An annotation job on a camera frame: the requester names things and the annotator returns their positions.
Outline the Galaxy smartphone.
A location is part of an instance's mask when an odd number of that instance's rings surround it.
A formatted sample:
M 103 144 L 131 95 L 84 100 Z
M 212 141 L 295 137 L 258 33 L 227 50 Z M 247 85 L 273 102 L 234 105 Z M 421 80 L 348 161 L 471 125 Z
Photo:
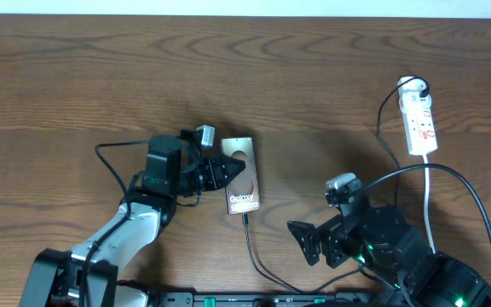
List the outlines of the Galaxy smartphone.
M 221 147 L 224 155 L 245 162 L 245 169 L 225 188 L 228 214 L 258 211 L 261 202 L 253 139 L 251 137 L 226 138 L 222 139 Z

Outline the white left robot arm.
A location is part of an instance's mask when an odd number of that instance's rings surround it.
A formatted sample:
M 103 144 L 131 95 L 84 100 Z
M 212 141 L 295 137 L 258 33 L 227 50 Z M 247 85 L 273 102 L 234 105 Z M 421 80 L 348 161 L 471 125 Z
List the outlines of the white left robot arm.
M 156 294 L 118 275 L 167 227 L 178 198 L 227 187 L 246 167 L 225 154 L 206 157 L 215 129 L 203 125 L 179 135 L 146 140 L 144 170 L 118 185 L 124 192 L 116 214 L 89 239 L 61 252 L 46 248 L 35 258 L 22 306 L 154 306 Z

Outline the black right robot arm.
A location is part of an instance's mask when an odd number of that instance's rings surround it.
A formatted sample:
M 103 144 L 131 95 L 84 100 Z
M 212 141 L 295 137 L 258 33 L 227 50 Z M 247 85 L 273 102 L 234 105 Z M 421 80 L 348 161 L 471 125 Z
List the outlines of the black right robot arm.
M 335 269 L 355 260 L 413 306 L 491 306 L 491 286 L 468 265 L 433 252 L 394 206 L 371 206 L 350 188 L 330 189 L 326 197 L 337 216 L 320 226 L 287 224 L 309 265 L 324 257 Z

